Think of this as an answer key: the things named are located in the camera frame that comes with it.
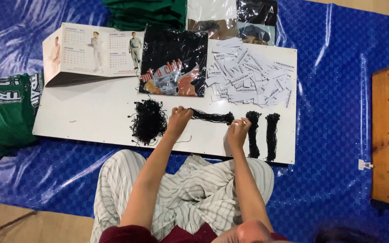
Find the maroon shirt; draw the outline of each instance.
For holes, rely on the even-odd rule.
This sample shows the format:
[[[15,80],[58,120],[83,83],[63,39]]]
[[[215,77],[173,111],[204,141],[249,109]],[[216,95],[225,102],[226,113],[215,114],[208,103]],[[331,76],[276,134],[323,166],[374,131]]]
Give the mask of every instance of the maroon shirt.
[[[271,233],[274,240],[287,240],[280,234]],[[217,238],[216,233],[209,226],[203,224],[199,230],[190,234],[184,229],[175,226],[171,232],[160,243],[211,243]],[[151,235],[151,232],[142,226],[128,225],[123,227],[110,227],[103,231],[100,237],[100,243],[159,243],[159,241]]]

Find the white striped fabric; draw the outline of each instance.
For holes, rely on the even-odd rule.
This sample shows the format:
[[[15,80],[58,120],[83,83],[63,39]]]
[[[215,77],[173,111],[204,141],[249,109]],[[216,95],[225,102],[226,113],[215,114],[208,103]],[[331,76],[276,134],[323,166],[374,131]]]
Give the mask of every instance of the white striped fabric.
[[[273,171],[261,160],[247,158],[247,162],[267,204],[273,190]],[[140,154],[121,150],[103,164],[90,243],[97,243],[108,227],[119,225],[144,163]],[[151,233],[162,240],[178,225],[194,234],[206,222],[220,235],[242,222],[234,189],[233,160],[211,164],[199,156],[189,156],[176,174],[165,174],[161,180]]]

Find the bundle of black strings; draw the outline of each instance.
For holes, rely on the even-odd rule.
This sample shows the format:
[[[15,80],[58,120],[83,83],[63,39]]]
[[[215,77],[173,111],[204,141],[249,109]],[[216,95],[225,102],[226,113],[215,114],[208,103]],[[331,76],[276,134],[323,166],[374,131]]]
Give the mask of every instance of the bundle of black strings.
[[[233,114],[231,112],[227,113],[226,115],[221,114],[207,114],[203,111],[188,108],[193,110],[193,117],[192,119],[200,119],[207,122],[215,122],[215,123],[226,123],[228,125],[232,124],[232,121],[235,120],[233,117]]]
[[[259,127],[258,122],[261,115],[261,113],[254,111],[246,113],[246,118],[251,122],[251,127],[249,128],[249,157],[255,159],[259,158],[260,155],[258,145],[256,144],[256,132]]]
[[[135,102],[135,104],[136,117],[132,120],[133,125],[130,127],[133,137],[137,138],[138,142],[149,145],[151,140],[156,140],[157,136],[163,136],[167,129],[166,115],[162,111],[163,103],[147,99]]]
[[[276,157],[276,148],[277,148],[277,122],[280,120],[280,115],[277,113],[269,114],[267,117],[267,147],[268,147],[268,156],[267,161],[274,161]]]

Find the blue plastic sheet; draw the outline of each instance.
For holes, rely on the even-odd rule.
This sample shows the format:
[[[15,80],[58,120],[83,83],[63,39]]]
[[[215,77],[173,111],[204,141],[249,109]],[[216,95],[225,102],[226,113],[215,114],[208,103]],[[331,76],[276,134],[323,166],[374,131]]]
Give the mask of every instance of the blue plastic sheet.
[[[276,43],[298,49],[297,134],[295,165],[273,168],[272,225],[297,242],[327,225],[389,242],[389,210],[370,206],[371,171],[357,168],[370,161],[371,74],[389,66],[389,16],[278,3]],[[99,0],[0,0],[0,77],[40,71],[41,42],[61,22],[105,25],[107,16]],[[122,148],[43,137],[0,161],[0,203],[92,217],[100,167]],[[173,153],[166,170],[185,158]]]

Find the hand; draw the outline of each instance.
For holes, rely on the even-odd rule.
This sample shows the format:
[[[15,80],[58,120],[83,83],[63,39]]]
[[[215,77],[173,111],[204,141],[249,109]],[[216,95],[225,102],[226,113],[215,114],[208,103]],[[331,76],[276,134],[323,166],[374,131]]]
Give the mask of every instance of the hand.
[[[244,141],[246,141],[247,132],[251,126],[251,122],[247,118],[241,118],[241,120],[234,120],[229,126],[227,132],[227,140],[229,142],[232,153],[242,151]]]
[[[193,110],[187,110],[182,106],[173,108],[165,135],[172,137],[176,141],[192,116]]]

